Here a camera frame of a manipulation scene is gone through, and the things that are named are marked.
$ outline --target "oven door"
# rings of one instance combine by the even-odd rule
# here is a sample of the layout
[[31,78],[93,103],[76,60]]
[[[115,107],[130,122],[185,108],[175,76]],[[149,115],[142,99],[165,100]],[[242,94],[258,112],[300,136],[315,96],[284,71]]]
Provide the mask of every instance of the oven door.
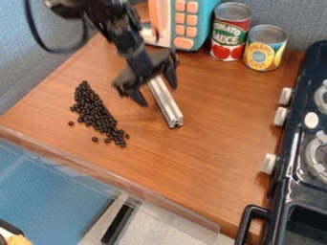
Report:
[[170,47],[171,6],[170,0],[126,0],[138,11],[142,22],[142,36],[146,43]]

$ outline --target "food can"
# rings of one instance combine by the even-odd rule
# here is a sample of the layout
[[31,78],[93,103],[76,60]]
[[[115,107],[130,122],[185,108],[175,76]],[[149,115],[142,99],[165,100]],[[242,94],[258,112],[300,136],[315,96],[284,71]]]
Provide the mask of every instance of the food can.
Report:
[[287,35],[281,28],[256,26],[249,32],[243,60],[253,70],[272,71],[280,65],[286,44]]
[[251,10],[239,3],[225,3],[214,10],[210,54],[220,60],[233,61],[242,58]]

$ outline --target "stove knob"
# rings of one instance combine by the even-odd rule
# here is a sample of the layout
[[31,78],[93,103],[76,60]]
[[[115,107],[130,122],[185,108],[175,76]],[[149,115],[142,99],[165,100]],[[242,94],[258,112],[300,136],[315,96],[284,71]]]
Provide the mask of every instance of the stove knob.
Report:
[[319,124],[319,117],[315,112],[309,112],[304,118],[304,124],[309,129],[314,129]]
[[286,120],[287,112],[287,108],[278,107],[276,115],[274,116],[273,124],[276,126],[283,126]]
[[283,88],[283,91],[279,98],[279,103],[283,105],[288,105],[292,97],[292,88]]
[[263,162],[261,171],[268,174],[272,175],[273,173],[273,167],[276,162],[276,155],[275,154],[266,154],[265,161]]

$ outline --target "black stove top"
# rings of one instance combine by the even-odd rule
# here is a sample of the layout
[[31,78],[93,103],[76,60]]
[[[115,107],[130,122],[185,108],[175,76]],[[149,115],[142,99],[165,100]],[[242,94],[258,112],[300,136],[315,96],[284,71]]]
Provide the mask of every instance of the black stove top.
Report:
[[245,209],[237,245],[247,243],[254,218],[266,224],[260,244],[327,244],[327,40],[308,49],[281,101],[275,123],[285,124],[284,135],[263,167],[272,174],[270,208]]

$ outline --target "pile of black beans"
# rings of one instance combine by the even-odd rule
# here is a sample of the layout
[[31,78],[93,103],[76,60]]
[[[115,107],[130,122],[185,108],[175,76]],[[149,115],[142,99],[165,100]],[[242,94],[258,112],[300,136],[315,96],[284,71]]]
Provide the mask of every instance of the pile of black beans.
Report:
[[[99,95],[91,88],[90,84],[84,80],[75,90],[75,101],[70,109],[77,112],[79,123],[84,123],[86,126],[93,126],[100,134],[105,134],[103,140],[106,144],[115,142],[115,145],[125,148],[126,140],[130,138],[122,129],[117,129],[117,120],[109,112],[103,104]],[[73,126],[74,122],[68,122],[68,125]],[[92,138],[93,142],[98,142],[98,137]]]

